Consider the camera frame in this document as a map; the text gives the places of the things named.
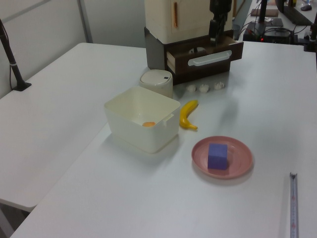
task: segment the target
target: white handle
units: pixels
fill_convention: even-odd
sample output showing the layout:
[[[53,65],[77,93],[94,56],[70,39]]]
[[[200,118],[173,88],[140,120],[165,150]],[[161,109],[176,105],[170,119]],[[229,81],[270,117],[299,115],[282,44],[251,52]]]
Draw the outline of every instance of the white handle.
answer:
[[[223,52],[219,52],[219,53],[215,53],[215,54],[211,54],[207,56],[201,56],[198,58],[188,60],[188,65],[202,66],[209,63],[215,63],[222,60],[227,60],[230,58],[231,54],[232,54],[232,51],[228,50],[228,51],[223,51]]]

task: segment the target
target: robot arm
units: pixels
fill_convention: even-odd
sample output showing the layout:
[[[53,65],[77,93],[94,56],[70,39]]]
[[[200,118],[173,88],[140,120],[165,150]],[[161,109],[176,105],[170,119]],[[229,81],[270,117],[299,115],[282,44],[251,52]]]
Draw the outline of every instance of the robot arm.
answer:
[[[209,37],[214,45],[217,45],[218,37],[223,33],[231,4],[232,0],[210,0],[209,9],[213,13],[213,19],[209,25]]]

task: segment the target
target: gray floor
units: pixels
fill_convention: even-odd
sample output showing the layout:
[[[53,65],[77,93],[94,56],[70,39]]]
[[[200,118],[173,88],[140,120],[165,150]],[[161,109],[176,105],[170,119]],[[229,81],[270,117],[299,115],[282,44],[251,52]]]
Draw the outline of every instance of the gray floor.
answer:
[[[28,212],[21,211],[17,208],[6,206],[4,204],[0,204],[0,209],[5,215],[7,221],[10,223],[10,226],[15,231],[25,220],[25,218],[29,215]],[[9,238],[6,236],[5,232],[1,229],[0,224],[0,238]]]

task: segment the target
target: purple cube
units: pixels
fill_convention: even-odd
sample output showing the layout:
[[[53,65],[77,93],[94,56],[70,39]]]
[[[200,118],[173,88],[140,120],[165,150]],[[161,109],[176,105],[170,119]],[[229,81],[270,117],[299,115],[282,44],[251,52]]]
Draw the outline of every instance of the purple cube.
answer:
[[[224,144],[209,144],[208,169],[227,169],[228,146]]]

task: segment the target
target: toy banana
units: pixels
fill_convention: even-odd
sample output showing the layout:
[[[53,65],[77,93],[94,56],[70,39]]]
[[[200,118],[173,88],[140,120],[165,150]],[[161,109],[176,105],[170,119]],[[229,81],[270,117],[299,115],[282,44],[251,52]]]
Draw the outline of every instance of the toy banana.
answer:
[[[180,110],[179,125],[186,129],[197,130],[197,126],[192,125],[187,117],[198,106],[198,100],[191,100],[186,103]]]

